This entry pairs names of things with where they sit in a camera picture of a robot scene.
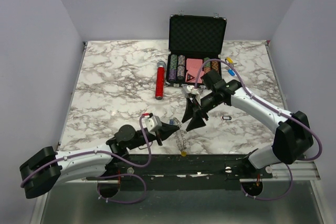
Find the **round metal keyring disc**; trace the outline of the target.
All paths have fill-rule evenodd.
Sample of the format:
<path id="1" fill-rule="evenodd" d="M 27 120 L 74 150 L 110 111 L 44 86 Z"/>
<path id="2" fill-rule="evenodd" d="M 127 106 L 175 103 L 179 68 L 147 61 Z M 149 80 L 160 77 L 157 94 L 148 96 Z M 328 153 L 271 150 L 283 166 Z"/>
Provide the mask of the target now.
<path id="1" fill-rule="evenodd" d="M 180 152 L 186 152 L 186 139 L 184 138 L 183 131 L 181 130 L 181 122 L 177 118 L 172 118 L 174 120 L 174 125 L 178 125 L 180 129 L 175 132 L 176 134 L 176 144 Z"/>

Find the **black white key tag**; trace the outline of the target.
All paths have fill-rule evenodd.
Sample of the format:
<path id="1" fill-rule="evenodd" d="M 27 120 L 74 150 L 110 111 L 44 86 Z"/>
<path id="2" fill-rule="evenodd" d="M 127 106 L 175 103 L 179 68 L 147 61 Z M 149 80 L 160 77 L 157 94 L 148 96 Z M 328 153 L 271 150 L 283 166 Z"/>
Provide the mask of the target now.
<path id="1" fill-rule="evenodd" d="M 222 120 L 225 120 L 225 121 L 230 121 L 230 120 L 232 120 L 232 117 L 231 117 L 231 116 L 228 116 L 228 115 L 223 115 L 223 116 L 221 117 L 221 119 L 222 119 Z"/>

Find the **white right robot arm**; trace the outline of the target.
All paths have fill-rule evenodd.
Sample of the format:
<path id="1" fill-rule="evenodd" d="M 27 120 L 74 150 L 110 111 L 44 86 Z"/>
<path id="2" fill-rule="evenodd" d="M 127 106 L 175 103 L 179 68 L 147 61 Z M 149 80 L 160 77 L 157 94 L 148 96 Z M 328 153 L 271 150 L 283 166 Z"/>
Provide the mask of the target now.
<path id="1" fill-rule="evenodd" d="M 203 75 L 202 80 L 211 91 L 203 98 L 194 86 L 183 87 L 187 104 L 182 121 L 188 123 L 187 131 L 204 127 L 208 112 L 225 104 L 246 112 L 274 134 L 272 144 L 245 157 L 241 171 L 246 177 L 255 177 L 261 168 L 272 164 L 292 164 L 313 145 L 309 121 L 303 112 L 282 110 L 251 93 L 242 82 L 226 82 L 214 70 Z"/>

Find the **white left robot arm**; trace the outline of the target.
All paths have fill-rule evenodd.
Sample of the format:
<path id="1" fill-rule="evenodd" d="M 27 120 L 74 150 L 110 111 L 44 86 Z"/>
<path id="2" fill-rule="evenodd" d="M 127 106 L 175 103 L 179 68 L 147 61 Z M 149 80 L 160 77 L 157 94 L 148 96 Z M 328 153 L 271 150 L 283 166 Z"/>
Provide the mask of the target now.
<path id="1" fill-rule="evenodd" d="M 47 146 L 39 150 L 20 165 L 21 188 L 27 199 L 37 198 L 49 192 L 57 183 L 86 177 L 112 179 L 116 175 L 114 163 L 129 160 L 129 150 L 162 142 L 179 130 L 177 125 L 150 122 L 146 127 L 135 130 L 131 125 L 123 125 L 114 137 L 101 145 L 85 150 L 55 151 Z"/>

